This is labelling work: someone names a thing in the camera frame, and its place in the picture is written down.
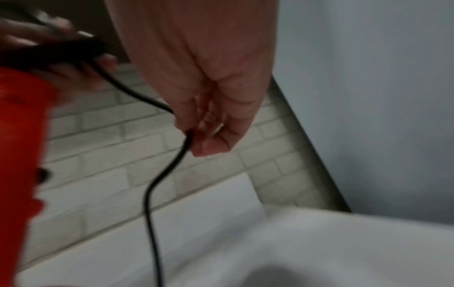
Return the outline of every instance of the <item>red object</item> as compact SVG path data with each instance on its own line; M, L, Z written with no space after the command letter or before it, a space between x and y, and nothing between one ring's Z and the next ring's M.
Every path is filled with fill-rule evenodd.
M55 90L31 74L0 68L0 287L14 286Z

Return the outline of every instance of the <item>human hand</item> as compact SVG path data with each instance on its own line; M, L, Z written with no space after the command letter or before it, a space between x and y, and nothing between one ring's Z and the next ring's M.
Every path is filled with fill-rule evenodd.
M106 0L139 72L195 129L196 157L230 151L263 101L274 60L277 0Z
M62 18L54 18L52 24L63 34L76 36L72 24ZM30 23L0 19L0 51L19 49L39 43L56 42L60 37L44 26ZM103 55L97 62L106 70L116 66L116 58ZM76 92L94 90L103 84L103 80L91 68L82 64L82 70L71 64L58 64L47 67L47 70L32 70L38 77L50 82L58 91L57 104L70 101Z

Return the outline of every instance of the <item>tile floor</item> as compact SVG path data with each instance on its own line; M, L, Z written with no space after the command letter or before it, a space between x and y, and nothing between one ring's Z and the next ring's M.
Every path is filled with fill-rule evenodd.
M117 77L158 98L137 73ZM112 88L80 95L51 113L44 166L53 178L37 197L46 210L32 222L28 265L137 218L146 183L176 154L183 135L173 117ZM188 155L153 198L158 209L241 172L262 203L341 209L342 200L275 83L234 151Z

